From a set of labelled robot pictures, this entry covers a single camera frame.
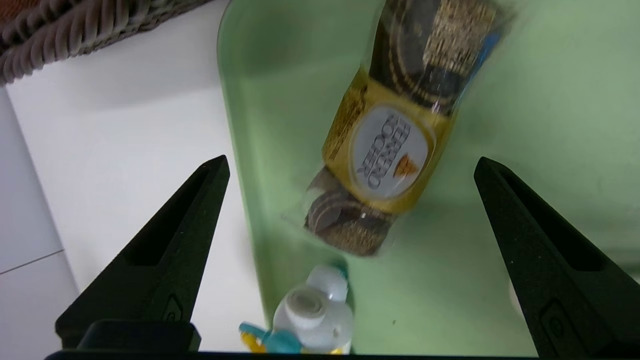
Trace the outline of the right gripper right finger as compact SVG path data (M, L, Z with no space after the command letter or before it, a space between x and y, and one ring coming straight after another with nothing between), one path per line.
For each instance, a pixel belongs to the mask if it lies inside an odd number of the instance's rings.
M540 358L638 358L639 284L507 166L473 173Z

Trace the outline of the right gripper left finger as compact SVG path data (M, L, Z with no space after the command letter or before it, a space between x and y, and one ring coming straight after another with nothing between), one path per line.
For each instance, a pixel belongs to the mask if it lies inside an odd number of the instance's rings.
M64 351L196 351L191 319L230 180L202 163L55 321Z

